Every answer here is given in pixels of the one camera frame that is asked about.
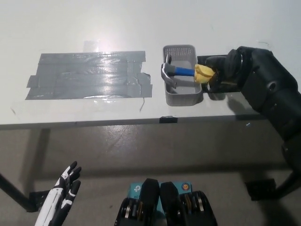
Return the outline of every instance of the gray floor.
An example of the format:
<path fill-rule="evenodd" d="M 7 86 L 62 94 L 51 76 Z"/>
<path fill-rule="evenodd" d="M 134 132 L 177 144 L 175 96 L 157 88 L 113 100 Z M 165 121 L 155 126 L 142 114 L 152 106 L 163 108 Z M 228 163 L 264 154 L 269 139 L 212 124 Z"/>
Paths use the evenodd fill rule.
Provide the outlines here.
<path fill-rule="evenodd" d="M 131 182 L 188 180 L 207 194 L 221 226 L 300 225 L 301 190 L 279 202 L 252 202 L 244 181 L 289 170 L 266 121 L 204 122 L 0 132 L 0 172 L 20 190 L 50 189 L 77 160 L 82 186 L 65 226 L 112 226 Z M 0 225 L 34 225 L 0 191 Z"/>

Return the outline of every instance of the table top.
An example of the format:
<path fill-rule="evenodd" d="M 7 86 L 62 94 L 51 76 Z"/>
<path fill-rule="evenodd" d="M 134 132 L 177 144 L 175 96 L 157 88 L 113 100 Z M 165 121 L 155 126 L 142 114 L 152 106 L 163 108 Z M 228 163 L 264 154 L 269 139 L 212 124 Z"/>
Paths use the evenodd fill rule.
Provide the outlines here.
<path fill-rule="evenodd" d="M 1 2 L 0 129 L 97 126 L 252 117 L 240 93 L 204 100 L 188 107 L 166 104 L 160 76 L 163 47 L 191 44 L 197 55 L 227 54 L 250 46 L 273 51 L 301 82 L 298 29 L 300 1 L 38 0 Z M 28 79 L 41 53 L 145 50 L 142 72 L 151 75 L 152 98 L 25 100 Z"/>

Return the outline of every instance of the yellow grip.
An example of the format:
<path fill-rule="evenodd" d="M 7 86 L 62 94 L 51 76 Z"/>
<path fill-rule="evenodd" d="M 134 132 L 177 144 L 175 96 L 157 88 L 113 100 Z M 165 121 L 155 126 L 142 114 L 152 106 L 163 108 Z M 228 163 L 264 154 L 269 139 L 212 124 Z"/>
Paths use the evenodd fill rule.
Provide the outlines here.
<path fill-rule="evenodd" d="M 197 83 L 208 83 L 215 72 L 207 66 L 195 65 L 194 66 L 194 80 Z"/>

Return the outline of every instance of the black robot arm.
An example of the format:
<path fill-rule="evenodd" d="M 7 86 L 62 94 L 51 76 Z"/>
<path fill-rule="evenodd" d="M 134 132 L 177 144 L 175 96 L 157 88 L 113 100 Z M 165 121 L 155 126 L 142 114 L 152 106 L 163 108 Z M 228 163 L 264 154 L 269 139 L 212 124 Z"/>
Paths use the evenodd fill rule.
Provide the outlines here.
<path fill-rule="evenodd" d="M 239 47 L 227 56 L 208 58 L 206 64 L 221 72 L 219 82 L 236 83 L 250 106 L 282 137 L 283 155 L 293 173 L 273 193 L 258 195 L 281 197 L 301 174 L 301 94 L 296 79 L 266 49 Z"/>

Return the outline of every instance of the hammer head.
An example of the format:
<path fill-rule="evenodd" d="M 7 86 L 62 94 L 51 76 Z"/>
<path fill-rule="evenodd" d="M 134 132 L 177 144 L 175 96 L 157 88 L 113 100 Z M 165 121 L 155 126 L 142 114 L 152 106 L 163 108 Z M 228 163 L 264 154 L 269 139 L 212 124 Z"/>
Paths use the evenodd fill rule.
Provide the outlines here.
<path fill-rule="evenodd" d="M 167 54 L 165 62 L 161 65 L 161 77 L 167 85 L 177 88 L 177 83 L 170 78 L 174 73 L 175 66 L 171 65 L 171 55 Z"/>

